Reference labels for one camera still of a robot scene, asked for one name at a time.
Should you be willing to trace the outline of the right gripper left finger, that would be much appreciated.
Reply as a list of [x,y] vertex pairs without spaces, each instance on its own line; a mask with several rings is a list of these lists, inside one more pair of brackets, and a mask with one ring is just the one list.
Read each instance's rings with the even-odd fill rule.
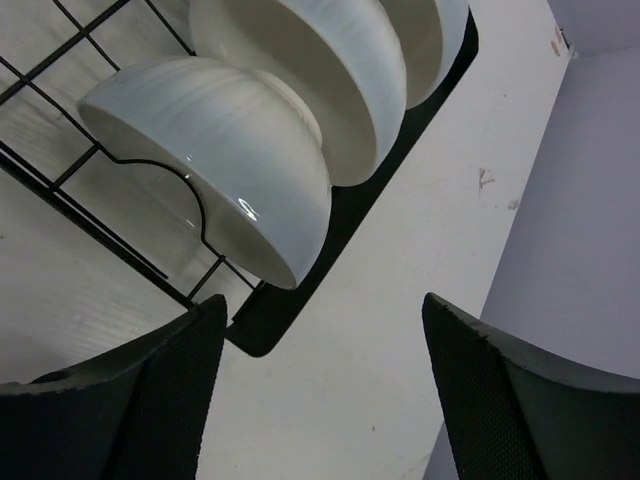
[[94,358],[3,384],[2,478],[195,478],[227,318],[214,295]]

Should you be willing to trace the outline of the white bowl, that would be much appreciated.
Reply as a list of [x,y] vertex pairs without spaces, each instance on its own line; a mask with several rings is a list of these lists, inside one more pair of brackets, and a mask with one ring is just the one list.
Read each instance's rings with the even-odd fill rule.
[[382,3],[405,59],[407,107],[429,98],[451,70],[464,41],[467,0],[388,0]]
[[399,134],[407,73],[378,1],[193,1],[195,52],[267,71],[313,113],[330,181],[359,185]]
[[279,288],[307,276],[327,235],[331,187],[307,107],[277,77],[163,57],[103,80],[77,110],[117,159],[169,166],[195,188],[220,254]]

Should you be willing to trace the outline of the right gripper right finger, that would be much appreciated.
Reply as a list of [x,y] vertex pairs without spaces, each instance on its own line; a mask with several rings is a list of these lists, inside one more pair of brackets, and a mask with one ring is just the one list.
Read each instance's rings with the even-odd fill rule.
[[458,478],[638,478],[638,380],[543,350],[434,293],[422,320]]

